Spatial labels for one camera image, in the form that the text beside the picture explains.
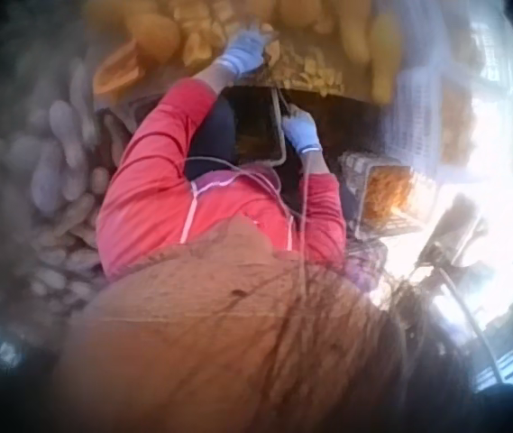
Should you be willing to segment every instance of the red jacket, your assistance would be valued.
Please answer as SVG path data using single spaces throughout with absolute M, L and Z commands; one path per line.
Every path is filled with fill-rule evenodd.
M 299 251 L 297 224 L 279 200 L 250 177 L 233 180 L 232 171 L 208 173 L 197 181 L 206 184 L 218 173 L 227 173 L 230 182 L 194 200 L 192 185 L 183 174 L 184 162 L 190 141 L 216 98 L 204 82 L 184 79 L 136 131 L 97 220 L 98 249 L 108 277 L 121 276 L 162 247 L 193 241 L 239 214 L 259 227 L 277 249 Z M 341 263 L 345 225 L 338 182 L 331 174 L 310 175 L 307 188 L 304 254 L 315 262 Z

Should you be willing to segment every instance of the person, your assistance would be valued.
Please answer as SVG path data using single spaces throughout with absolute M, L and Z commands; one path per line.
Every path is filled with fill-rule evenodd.
M 111 284 L 70 324 L 53 375 L 64 430 L 470 431 L 458 350 L 339 272 L 339 186 L 310 115 L 283 121 L 305 168 L 303 231 L 271 170 L 232 170 L 217 96 L 266 43 L 240 32 L 127 147 L 97 221 Z

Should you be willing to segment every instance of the red sleeve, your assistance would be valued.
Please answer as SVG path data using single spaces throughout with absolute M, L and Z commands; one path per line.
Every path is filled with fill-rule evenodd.
M 332 174 L 311 174 L 308 189 L 300 181 L 306 197 L 305 252 L 312 262 L 340 265 L 344 262 L 346 224 L 344 222 L 338 180 Z
M 106 275 L 117 274 L 179 236 L 191 203 L 184 162 L 216 101 L 205 83 L 177 83 L 142 122 L 112 178 L 97 220 Z

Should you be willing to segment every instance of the hand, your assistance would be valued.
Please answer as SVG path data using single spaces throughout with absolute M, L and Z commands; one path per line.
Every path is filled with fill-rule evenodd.
M 282 117 L 282 129 L 298 155 L 322 151 L 312 115 L 297 106 L 290 104 L 290 116 Z
M 261 32 L 258 24 L 253 24 L 250 29 L 236 34 L 215 63 L 228 68 L 239 78 L 264 63 L 264 49 L 272 37 L 272 34 Z

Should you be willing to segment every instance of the black pants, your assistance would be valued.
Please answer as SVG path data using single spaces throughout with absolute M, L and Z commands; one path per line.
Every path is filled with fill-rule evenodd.
M 219 97 L 204 122 L 197 129 L 188 157 L 209 156 L 235 163 L 236 121 L 234 111 L 224 97 Z M 188 180 L 215 170 L 228 170 L 230 167 L 216 161 L 187 161 L 184 173 Z

